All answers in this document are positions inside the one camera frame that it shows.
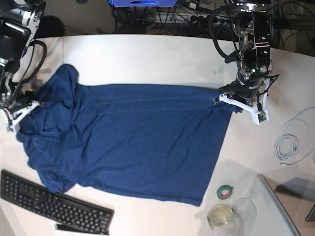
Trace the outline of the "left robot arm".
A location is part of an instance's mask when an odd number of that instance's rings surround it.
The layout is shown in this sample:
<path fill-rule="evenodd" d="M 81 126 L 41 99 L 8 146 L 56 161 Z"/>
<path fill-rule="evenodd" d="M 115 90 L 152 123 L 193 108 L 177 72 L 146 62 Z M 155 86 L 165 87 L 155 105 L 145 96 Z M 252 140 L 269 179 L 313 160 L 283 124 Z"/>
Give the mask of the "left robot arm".
<path fill-rule="evenodd" d="M 270 0 L 231 0 L 209 16 L 209 32 L 215 49 L 225 63 L 237 64 L 236 80 L 219 90 L 228 98 L 253 106 L 259 99 L 263 79 L 272 77 L 267 8 Z M 219 46 L 215 18 L 226 13 L 234 52 L 227 55 Z"/>

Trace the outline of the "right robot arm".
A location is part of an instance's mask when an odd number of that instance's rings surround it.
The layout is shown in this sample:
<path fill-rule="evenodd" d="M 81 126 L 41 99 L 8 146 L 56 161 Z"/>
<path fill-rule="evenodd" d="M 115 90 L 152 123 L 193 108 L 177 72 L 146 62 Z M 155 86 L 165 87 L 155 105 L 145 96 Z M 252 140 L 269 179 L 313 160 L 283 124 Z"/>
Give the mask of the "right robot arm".
<path fill-rule="evenodd" d="M 45 7 L 43 0 L 0 2 L 0 107 L 10 113 L 33 102 L 32 93 L 23 93 L 22 87 L 35 77 L 47 56 L 46 44 L 35 38 Z M 13 76 L 20 68 L 20 60 L 29 47 L 35 49 L 36 45 L 43 49 L 37 68 L 28 77 L 23 74 L 18 82 L 13 82 Z"/>

